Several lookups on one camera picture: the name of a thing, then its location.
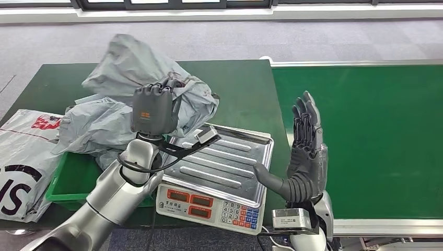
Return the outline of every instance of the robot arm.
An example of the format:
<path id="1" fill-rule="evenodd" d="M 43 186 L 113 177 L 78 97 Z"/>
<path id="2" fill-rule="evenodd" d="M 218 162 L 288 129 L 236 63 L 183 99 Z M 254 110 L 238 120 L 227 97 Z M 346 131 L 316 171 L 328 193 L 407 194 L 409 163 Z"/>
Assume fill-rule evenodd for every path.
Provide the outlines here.
<path id="1" fill-rule="evenodd" d="M 331 242 L 333 238 L 331 200 L 325 191 L 328 148 L 323 143 L 320 113 L 309 92 L 297 98 L 293 113 L 294 141 L 287 177 L 270 174 L 262 164 L 254 165 L 254 172 L 260 183 L 287 201 L 287 209 L 273 210 L 275 230 L 288 233 L 296 250 L 324 251 L 327 240 Z M 309 224 L 279 224 L 287 217 Z"/>
<path id="2" fill-rule="evenodd" d="M 134 93 L 131 129 L 137 138 L 97 179 L 86 203 L 47 235 L 22 251 L 97 251 L 118 225 L 157 188 L 163 178 L 160 151 L 177 158 L 201 150 L 220 139 L 215 129 L 199 134 L 199 141 L 184 149 L 166 142 L 163 134 L 176 129 L 181 99 L 172 100 L 180 87 L 173 78 L 138 88 Z"/>

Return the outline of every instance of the digital scale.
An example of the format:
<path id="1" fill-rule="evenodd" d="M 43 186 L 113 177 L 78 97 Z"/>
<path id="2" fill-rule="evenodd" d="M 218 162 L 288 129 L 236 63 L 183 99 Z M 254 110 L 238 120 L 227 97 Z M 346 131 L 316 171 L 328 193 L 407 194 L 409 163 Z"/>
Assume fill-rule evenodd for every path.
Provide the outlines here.
<path id="1" fill-rule="evenodd" d="M 188 147 L 208 126 L 170 143 Z M 260 162 L 269 169 L 274 142 L 266 133 L 212 126 L 221 140 L 165 170 L 157 190 L 157 213 L 257 235 L 263 224 L 266 188 L 257 181 L 252 165 Z M 165 158 L 165 164 L 173 161 Z"/>
<path id="2" fill-rule="evenodd" d="M 160 184 L 156 199 L 158 214 L 252 235 L 261 232 L 264 202 L 251 208 L 171 184 Z"/>

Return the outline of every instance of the red logo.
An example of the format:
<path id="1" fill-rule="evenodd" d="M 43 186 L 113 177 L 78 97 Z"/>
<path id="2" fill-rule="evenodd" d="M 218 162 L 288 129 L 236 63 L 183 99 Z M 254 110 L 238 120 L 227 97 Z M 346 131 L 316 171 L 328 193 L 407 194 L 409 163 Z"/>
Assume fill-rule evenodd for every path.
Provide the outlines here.
<path id="1" fill-rule="evenodd" d="M 37 118 L 31 128 L 38 128 L 41 130 L 55 129 L 60 126 L 62 118 L 57 118 L 50 115 L 41 115 Z"/>

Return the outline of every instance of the scale keypad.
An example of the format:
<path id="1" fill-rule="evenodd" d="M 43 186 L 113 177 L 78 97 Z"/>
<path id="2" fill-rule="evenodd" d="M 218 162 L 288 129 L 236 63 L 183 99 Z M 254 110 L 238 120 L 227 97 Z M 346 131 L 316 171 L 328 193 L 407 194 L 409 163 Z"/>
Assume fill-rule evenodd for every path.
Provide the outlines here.
<path id="1" fill-rule="evenodd" d="M 242 226 L 249 229 L 257 229 L 260 209 L 248 208 L 230 201 L 223 201 L 221 222 Z"/>

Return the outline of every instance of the humanoid robot hand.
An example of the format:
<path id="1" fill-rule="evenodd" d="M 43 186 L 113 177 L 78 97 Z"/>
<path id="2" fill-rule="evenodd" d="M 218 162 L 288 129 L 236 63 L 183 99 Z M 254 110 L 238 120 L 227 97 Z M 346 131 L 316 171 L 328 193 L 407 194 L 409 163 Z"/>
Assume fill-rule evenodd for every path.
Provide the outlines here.
<path id="1" fill-rule="evenodd" d="M 294 141 L 287 179 L 270 174 L 258 163 L 254 165 L 257 180 L 288 202 L 304 202 L 321 195 L 326 187 L 328 148 L 323 143 L 323 129 L 316 103 L 307 91 L 293 106 Z"/>

